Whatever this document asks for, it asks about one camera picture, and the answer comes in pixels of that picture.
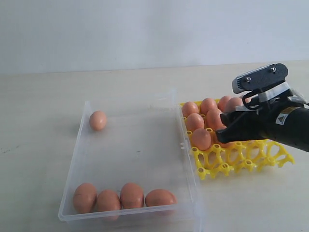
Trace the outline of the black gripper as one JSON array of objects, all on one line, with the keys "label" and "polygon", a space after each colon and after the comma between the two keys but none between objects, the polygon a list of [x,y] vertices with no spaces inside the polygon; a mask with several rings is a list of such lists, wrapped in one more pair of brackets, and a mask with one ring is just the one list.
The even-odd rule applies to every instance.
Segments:
[{"label": "black gripper", "polygon": [[216,132],[222,143],[270,139],[286,143],[287,129],[276,120],[281,110],[287,108],[287,101],[267,101],[258,104],[252,101],[245,111],[220,114],[224,130]]}]

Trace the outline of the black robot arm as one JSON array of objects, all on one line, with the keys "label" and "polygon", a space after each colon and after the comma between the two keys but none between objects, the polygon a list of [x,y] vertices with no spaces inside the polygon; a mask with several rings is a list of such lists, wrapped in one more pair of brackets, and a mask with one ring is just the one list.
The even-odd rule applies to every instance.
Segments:
[{"label": "black robot arm", "polygon": [[216,131],[219,142],[269,139],[303,151],[309,150],[309,110],[290,101],[275,101],[256,111],[220,115],[225,129]]}]

